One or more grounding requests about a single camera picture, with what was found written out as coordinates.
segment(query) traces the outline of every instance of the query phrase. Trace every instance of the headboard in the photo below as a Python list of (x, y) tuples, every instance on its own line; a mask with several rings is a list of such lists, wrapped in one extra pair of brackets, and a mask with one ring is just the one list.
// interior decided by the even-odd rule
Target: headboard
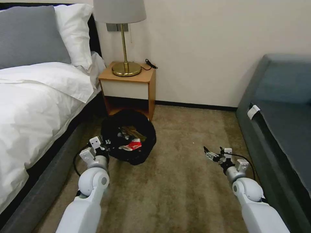
[[(57, 6), (57, 5), (71, 5), (66, 3), (0, 3), (0, 10), (5, 10), (14, 6)], [(95, 20), (93, 15), (91, 15), (89, 21), (87, 22), (89, 27), (89, 35), (90, 35), (90, 49), (91, 51), (97, 52), (100, 56), (101, 50), (100, 50), (100, 44), (99, 44), (99, 38), (97, 33), (97, 28), (95, 24)]]

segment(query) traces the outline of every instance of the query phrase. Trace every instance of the black bag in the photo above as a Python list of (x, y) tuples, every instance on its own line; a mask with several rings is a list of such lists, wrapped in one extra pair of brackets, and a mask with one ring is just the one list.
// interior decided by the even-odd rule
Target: black bag
[[(146, 137), (142, 146), (132, 151), (119, 149), (120, 146), (129, 144), (124, 137), (119, 137), (121, 128), (124, 126), (134, 126), (136, 131)], [(109, 155), (116, 159), (129, 162), (131, 165), (138, 165), (147, 159), (153, 146), (156, 144), (156, 131), (148, 118), (134, 110), (121, 110), (118, 113), (106, 118), (101, 126), (103, 142), (110, 140), (107, 145), (110, 148)]]

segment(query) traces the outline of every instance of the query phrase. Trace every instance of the table lamp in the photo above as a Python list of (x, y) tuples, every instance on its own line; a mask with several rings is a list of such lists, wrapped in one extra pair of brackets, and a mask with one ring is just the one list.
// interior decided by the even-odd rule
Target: table lamp
[(96, 21), (121, 24), (124, 62), (116, 63), (112, 67), (112, 73), (121, 77), (139, 74), (142, 71), (141, 66), (127, 61), (123, 24), (146, 19), (144, 0), (94, 0), (93, 3)]

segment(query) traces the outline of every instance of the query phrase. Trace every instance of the red and white item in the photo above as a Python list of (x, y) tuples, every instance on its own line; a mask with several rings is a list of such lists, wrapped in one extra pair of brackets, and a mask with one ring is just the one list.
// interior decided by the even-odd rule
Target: red and white item
[(120, 146), (119, 149), (132, 151), (136, 150), (137, 148), (140, 148), (142, 146), (142, 143), (140, 139), (133, 139), (127, 146)]

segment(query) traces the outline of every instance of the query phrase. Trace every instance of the bedsheet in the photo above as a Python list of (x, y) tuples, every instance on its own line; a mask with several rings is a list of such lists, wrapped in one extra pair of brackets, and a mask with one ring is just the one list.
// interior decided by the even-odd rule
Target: bedsheet
[[(38, 66), (27, 66), (25, 73), (20, 67), (11, 68), (10, 72), (0, 70), (0, 213), (26, 183), (26, 170), (100, 91), (97, 77), (105, 66), (97, 53), (92, 54), (92, 59), (88, 71), (57, 64), (62, 67), (59, 75), (55, 74), (55, 62), (51, 69), (43, 63), (43, 73), (38, 73)], [(72, 83), (75, 89), (66, 88)]]

